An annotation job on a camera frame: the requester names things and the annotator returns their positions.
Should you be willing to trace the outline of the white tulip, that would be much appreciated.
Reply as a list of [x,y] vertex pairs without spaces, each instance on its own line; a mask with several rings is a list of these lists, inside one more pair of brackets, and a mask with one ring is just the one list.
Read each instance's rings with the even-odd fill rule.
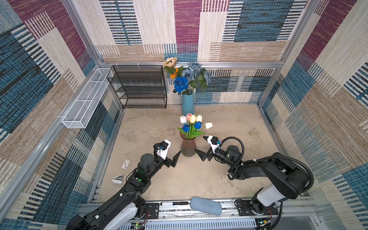
[[213,127],[213,123],[204,123],[202,127],[198,130],[201,135],[204,135],[210,128]]
[[200,123],[202,123],[202,120],[203,120],[202,115],[198,115],[198,116],[196,117],[196,122],[200,122]]
[[187,123],[187,117],[186,116],[180,116],[180,123],[181,124],[186,124]]

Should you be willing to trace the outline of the blue tulip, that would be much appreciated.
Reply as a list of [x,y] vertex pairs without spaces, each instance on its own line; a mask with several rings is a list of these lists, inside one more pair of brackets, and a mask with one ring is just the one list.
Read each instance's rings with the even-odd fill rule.
[[190,139],[194,139],[196,137],[198,137],[199,135],[202,134],[202,132],[200,131],[202,127],[202,123],[201,122],[196,122],[196,123],[192,123],[190,126]]
[[182,136],[183,139],[189,138],[190,126],[188,124],[184,124],[183,127],[178,128],[178,130],[180,131],[180,135]]

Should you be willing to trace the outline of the dark red glass vase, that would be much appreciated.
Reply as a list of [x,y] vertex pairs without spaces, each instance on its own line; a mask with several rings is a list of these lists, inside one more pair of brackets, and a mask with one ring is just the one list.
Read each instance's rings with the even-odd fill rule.
[[181,145],[181,153],[186,157],[194,156],[196,154],[196,138],[187,139],[182,132],[180,132],[180,136],[183,139]]

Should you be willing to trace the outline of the yellow tulip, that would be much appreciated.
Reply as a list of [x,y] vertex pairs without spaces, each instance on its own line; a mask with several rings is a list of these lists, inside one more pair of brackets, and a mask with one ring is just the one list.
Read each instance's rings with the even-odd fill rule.
[[192,136],[192,132],[193,132],[193,128],[194,128],[194,124],[196,123],[196,116],[195,115],[191,115],[190,119],[189,119],[189,125],[190,125],[190,131],[189,131],[189,136]]

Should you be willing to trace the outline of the teal ceramic vase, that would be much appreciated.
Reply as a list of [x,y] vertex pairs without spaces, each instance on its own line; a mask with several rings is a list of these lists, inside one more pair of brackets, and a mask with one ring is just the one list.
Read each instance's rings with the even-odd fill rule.
[[195,112],[195,97],[194,94],[182,95],[182,114],[193,114]]

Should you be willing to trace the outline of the dark blue rose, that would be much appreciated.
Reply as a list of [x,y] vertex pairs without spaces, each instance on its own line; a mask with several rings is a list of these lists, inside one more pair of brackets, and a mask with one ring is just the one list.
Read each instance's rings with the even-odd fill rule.
[[174,80],[174,89],[172,92],[182,95],[190,95],[188,87],[189,84],[185,77],[176,77]]

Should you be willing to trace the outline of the light blue rose bunch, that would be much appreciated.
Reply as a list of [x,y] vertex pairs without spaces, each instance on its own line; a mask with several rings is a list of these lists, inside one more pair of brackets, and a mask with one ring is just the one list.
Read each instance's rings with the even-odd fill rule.
[[198,62],[190,62],[188,68],[184,69],[181,74],[188,82],[187,88],[181,93],[182,95],[191,95],[195,89],[199,87],[204,93],[211,83],[211,73],[202,67]]

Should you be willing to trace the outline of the orange marigold flower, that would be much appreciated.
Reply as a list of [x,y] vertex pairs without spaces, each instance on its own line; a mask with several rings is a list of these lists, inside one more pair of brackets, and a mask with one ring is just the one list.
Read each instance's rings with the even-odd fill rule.
[[173,74],[170,74],[170,78],[171,79],[174,79],[174,78],[176,78],[178,76],[178,69],[177,68],[175,68],[175,72],[173,73]]

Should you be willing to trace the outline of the cream sunflower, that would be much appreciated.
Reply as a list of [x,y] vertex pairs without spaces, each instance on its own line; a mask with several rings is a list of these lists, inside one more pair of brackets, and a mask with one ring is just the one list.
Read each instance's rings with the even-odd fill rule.
[[163,62],[163,68],[170,74],[176,74],[177,70],[175,68],[177,64],[177,57],[169,57]]

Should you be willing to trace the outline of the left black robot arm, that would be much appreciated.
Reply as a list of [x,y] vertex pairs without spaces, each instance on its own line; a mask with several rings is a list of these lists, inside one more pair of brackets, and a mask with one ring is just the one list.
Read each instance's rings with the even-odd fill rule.
[[181,152],[173,159],[167,157],[171,146],[165,140],[153,146],[154,153],[141,156],[140,162],[124,186],[108,201],[94,211],[81,217],[74,216],[67,230],[116,230],[134,218],[142,218],[146,212],[146,200],[141,197],[151,185],[151,178],[163,167],[175,167]]

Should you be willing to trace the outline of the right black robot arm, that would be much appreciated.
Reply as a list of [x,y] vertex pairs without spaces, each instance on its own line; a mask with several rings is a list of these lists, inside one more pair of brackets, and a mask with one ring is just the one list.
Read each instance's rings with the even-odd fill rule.
[[[222,145],[228,140],[236,140],[240,147],[230,145],[226,150]],[[202,161],[215,159],[229,167],[229,180],[245,180],[254,177],[267,177],[271,182],[266,188],[260,189],[252,198],[254,207],[269,207],[275,202],[296,199],[300,194],[308,191],[314,184],[311,169],[303,162],[287,157],[279,152],[260,159],[244,161],[243,142],[236,137],[227,137],[220,141],[218,137],[204,136],[210,145],[207,152],[196,149],[196,154]]]

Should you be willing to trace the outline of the small white paper tag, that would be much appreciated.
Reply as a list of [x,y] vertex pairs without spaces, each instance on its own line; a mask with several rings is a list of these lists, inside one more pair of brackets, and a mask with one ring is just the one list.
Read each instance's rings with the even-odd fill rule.
[[130,164],[131,160],[125,160],[125,162],[122,165],[122,169],[127,169],[129,164]]

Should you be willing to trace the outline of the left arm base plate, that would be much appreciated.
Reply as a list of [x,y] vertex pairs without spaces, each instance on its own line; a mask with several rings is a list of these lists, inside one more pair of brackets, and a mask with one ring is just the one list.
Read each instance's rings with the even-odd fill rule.
[[140,220],[158,219],[159,211],[160,211],[160,203],[146,203],[138,208],[134,219]]

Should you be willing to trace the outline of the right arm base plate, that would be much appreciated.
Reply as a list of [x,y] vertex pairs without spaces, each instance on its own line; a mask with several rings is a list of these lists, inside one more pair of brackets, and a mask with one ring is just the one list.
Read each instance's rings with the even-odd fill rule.
[[234,205],[239,216],[277,216],[279,214],[275,203],[265,207],[258,201],[237,199]]

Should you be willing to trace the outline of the white mesh wall basket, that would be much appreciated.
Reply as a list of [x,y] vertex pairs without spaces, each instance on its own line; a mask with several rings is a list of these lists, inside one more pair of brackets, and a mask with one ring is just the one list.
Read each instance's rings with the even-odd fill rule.
[[108,86],[109,72],[108,68],[98,68],[93,72],[62,120],[66,128],[84,129],[87,127]]

